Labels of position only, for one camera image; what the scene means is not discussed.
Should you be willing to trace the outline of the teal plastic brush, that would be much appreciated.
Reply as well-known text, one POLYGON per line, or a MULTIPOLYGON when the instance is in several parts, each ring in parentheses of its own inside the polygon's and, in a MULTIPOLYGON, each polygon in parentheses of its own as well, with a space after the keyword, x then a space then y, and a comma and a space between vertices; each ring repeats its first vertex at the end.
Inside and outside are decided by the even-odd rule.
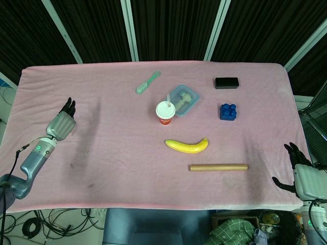
POLYGON ((144 91, 148 89, 148 87, 151 85, 151 83, 157 79, 161 75, 160 71, 155 71, 153 75, 146 81, 142 82, 136 89, 136 94, 142 94, 144 91))

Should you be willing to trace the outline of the red cup with white lid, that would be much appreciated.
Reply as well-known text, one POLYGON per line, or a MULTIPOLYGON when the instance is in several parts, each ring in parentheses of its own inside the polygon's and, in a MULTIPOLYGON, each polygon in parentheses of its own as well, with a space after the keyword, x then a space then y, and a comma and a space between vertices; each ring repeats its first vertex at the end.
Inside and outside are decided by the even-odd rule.
POLYGON ((170 124, 172 118, 175 116, 176 109, 172 103, 162 101, 156 106, 156 115, 162 125, 170 124))

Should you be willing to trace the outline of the yellow toy banana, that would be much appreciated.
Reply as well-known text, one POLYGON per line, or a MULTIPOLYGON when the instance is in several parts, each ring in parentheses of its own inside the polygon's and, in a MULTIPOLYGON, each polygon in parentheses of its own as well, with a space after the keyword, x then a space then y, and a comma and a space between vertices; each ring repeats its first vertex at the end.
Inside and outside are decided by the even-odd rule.
POLYGON ((166 146, 169 148, 187 154, 197 154, 204 151, 208 146, 208 139, 204 138, 197 144, 185 144, 175 140, 166 140, 166 146))

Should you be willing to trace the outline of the black curtain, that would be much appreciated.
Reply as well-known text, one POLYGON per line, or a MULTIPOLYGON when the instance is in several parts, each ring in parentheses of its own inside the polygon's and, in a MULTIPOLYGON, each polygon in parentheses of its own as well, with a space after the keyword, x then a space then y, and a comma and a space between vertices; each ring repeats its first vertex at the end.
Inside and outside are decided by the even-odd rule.
MULTIPOLYGON (((84 63, 132 61, 122 0, 50 0, 84 63)), ((223 0, 130 0, 140 61, 203 60, 223 0)), ((215 62, 286 65, 327 20, 327 0, 231 0, 215 62)), ((41 0, 0 0, 0 72, 76 59, 41 0)), ((288 73, 293 93, 327 81, 327 34, 288 73)))

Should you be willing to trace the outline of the yellow bottle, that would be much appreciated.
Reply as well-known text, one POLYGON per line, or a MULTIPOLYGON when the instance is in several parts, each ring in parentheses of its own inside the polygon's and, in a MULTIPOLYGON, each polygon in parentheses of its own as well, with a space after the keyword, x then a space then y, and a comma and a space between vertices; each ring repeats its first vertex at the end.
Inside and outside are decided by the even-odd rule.
POLYGON ((268 225, 277 225, 280 217, 276 213, 269 213, 263 216, 263 222, 268 225))

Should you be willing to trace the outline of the clear container with blue lid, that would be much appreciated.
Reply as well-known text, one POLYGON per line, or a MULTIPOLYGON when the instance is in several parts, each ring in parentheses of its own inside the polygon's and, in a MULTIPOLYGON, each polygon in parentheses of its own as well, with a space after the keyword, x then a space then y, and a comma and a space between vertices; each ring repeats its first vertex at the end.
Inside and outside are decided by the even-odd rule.
POLYGON ((181 96, 179 95, 181 92, 185 92, 191 95, 192 100, 189 103, 184 103, 184 105, 179 109, 176 110, 175 115, 177 117, 183 117, 189 113, 189 111, 196 105, 199 100, 199 95, 192 90, 191 88, 185 85, 178 85, 171 93, 170 93, 170 100, 173 105, 175 105, 180 99, 181 96))

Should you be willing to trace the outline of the pale green frame post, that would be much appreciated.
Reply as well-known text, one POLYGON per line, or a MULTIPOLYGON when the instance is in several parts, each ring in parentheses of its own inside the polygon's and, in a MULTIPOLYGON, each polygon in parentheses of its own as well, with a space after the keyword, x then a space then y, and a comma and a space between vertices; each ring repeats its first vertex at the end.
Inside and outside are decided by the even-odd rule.
POLYGON ((284 68, 289 72, 325 35, 327 34, 327 18, 304 42, 298 51, 285 64, 284 68))
POLYGON ((131 0, 120 0, 132 62, 139 61, 131 0))
POLYGON ((217 15, 214 21, 212 32, 208 41, 203 61, 210 61, 215 50, 220 32, 222 30, 231 0, 220 0, 217 15))
POLYGON ((15 84, 15 83, 13 83, 7 76, 5 76, 2 72, 0 72, 0 79, 2 80, 2 81, 4 81, 6 84, 8 84, 10 87, 12 87, 13 89, 17 89, 18 88, 18 86, 15 84))
POLYGON ((47 10, 53 23, 57 27, 59 33, 63 37, 65 43, 67 44, 67 46, 68 46, 69 50, 71 51, 73 57, 75 58, 76 62, 78 64, 82 64, 83 63, 82 58, 81 58, 79 52, 77 51, 72 39, 70 38, 66 28, 64 27, 64 24, 62 23, 59 15, 57 14, 51 0, 41 0, 41 2, 43 4, 43 6, 45 7, 45 9, 47 10))

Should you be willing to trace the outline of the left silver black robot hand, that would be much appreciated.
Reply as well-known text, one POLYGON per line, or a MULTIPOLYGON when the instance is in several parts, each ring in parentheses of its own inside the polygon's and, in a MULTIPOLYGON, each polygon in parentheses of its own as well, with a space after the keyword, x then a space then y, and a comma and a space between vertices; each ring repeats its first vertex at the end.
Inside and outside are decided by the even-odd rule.
POLYGON ((64 140, 76 125, 74 114, 76 102, 71 97, 68 98, 62 109, 48 124, 46 134, 57 141, 64 140))

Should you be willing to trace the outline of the wooden round rod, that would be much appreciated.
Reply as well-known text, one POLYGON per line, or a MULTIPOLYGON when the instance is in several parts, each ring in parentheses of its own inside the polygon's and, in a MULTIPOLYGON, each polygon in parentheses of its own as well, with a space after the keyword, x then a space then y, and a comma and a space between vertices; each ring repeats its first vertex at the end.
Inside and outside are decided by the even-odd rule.
POLYGON ((247 171, 247 164, 192 164, 191 172, 247 171))

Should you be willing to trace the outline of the food pieces inside container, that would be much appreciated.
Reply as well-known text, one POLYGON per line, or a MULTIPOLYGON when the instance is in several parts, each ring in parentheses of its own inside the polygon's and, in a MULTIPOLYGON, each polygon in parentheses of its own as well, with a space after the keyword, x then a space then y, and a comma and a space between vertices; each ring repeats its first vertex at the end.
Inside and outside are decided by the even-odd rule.
POLYGON ((176 110, 179 110, 184 103, 189 103, 192 100, 191 95, 188 93, 181 92, 179 95, 181 96, 181 99, 175 104, 176 110))

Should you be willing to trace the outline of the blue toy building block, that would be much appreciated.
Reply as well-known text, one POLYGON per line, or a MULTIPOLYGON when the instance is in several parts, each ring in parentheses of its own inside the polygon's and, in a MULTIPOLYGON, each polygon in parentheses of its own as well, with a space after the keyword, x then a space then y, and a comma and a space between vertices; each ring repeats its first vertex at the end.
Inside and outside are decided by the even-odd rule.
POLYGON ((237 117, 235 104, 223 104, 220 106, 220 119, 233 121, 237 117))

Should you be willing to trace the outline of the pink table cloth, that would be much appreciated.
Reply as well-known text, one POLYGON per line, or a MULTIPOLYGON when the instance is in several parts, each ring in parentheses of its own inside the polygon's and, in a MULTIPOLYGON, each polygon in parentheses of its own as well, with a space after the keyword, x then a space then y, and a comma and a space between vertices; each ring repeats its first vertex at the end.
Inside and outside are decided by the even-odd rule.
POLYGON ((0 176, 15 153, 32 147, 67 99, 76 101, 74 130, 57 144, 30 193, 9 212, 67 207, 294 210, 301 201, 276 187, 291 184, 285 143, 307 151, 288 74, 275 63, 203 61, 31 66, 19 86, 0 146, 0 176), (155 71, 146 91, 135 89, 155 71), (238 78, 216 89, 215 78, 238 78), (185 85, 199 95, 183 117, 162 125, 156 106, 185 85), (220 106, 235 104, 235 120, 220 106), (187 154, 166 140, 207 148, 187 154), (190 171, 192 164, 247 164, 247 171, 190 171))

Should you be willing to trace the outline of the black mesh chair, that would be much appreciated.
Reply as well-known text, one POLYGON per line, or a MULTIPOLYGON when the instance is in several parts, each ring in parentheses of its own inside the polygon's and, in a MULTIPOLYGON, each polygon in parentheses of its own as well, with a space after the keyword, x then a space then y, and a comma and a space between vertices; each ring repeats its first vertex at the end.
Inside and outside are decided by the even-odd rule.
POLYGON ((298 113, 314 166, 327 169, 327 81, 298 113))

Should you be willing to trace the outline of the green checked cloth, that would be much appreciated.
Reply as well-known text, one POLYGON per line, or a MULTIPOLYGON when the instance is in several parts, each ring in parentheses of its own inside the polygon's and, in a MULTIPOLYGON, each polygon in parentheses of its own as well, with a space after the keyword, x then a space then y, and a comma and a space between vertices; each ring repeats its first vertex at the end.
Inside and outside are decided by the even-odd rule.
POLYGON ((240 218, 228 219, 209 234, 204 245, 249 245, 255 226, 240 218))

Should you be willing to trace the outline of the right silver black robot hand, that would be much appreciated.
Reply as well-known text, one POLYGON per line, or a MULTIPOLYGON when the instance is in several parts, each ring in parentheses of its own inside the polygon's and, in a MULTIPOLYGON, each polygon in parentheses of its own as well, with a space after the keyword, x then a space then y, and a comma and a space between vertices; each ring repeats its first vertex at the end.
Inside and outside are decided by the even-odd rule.
POLYGON ((281 183, 277 177, 272 177, 274 184, 288 192, 294 193, 302 201, 315 199, 327 200, 327 167, 315 168, 297 145, 284 145, 287 150, 293 170, 293 185, 281 183))

